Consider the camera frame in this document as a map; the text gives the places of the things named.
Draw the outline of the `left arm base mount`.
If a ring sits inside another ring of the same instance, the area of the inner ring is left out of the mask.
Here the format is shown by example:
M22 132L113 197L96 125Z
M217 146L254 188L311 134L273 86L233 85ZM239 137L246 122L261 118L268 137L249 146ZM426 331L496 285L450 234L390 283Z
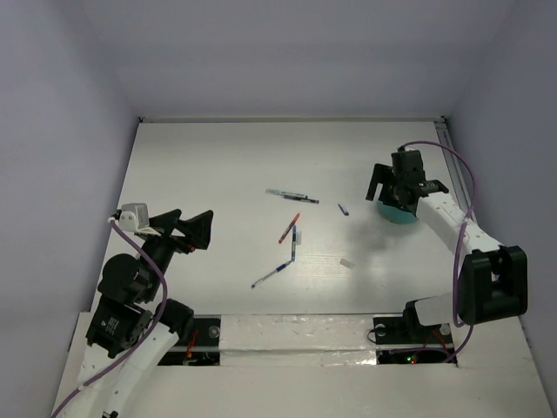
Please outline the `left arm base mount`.
M218 366L220 364L221 317L200 315L194 319L187 340L171 347L158 362L159 366Z

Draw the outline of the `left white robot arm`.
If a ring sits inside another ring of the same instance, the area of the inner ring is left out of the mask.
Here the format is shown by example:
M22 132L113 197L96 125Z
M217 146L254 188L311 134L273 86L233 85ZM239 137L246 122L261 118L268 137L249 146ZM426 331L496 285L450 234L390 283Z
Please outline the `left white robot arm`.
M170 298L164 275L175 254L208 248L214 213L181 215L175 209L152 217L146 204L131 203L109 217L135 253L119 253L104 264L77 387L52 416L130 416L164 355L191 338L194 312Z

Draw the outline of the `blue grip clear pen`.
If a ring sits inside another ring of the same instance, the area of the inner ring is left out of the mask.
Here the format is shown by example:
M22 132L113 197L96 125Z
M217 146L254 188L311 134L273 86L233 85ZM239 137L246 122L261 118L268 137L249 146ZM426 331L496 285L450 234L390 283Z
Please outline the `blue grip clear pen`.
M280 266L277 266L275 269L273 269L270 273L268 273L267 275L265 275L264 277L256 280L255 282L253 282L251 284L251 289L259 286L260 284L262 284L264 281L270 279L273 275L282 272L283 270L285 270L289 265L291 265L292 260L288 260L285 263L281 264Z

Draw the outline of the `small blue pen cap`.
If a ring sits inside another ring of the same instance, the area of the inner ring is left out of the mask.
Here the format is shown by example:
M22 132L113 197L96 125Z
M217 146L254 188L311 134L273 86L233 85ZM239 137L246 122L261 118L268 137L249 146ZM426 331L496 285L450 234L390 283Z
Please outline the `small blue pen cap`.
M343 206L343 205L341 205L341 204L338 204L338 207L339 207L339 210L340 210L345 216L349 216L349 212L348 212L348 210L346 209L345 206Z

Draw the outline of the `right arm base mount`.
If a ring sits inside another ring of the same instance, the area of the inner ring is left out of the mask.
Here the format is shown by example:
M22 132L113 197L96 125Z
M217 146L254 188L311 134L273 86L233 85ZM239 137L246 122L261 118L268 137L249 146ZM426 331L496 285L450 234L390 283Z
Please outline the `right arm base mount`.
M375 346L380 365L441 364L457 362L448 324L425 326L419 322L416 300L400 314L373 318L367 340Z

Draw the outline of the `dark blue pen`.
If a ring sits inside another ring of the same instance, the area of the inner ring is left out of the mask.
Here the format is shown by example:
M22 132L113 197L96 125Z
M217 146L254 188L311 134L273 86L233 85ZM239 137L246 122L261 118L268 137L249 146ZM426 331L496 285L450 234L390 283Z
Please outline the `dark blue pen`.
M318 205L320 203L318 199L309 199L309 198L302 198L298 196L289 196L289 195L283 196L283 199L298 201L298 202L308 203L308 204L314 204L314 205Z

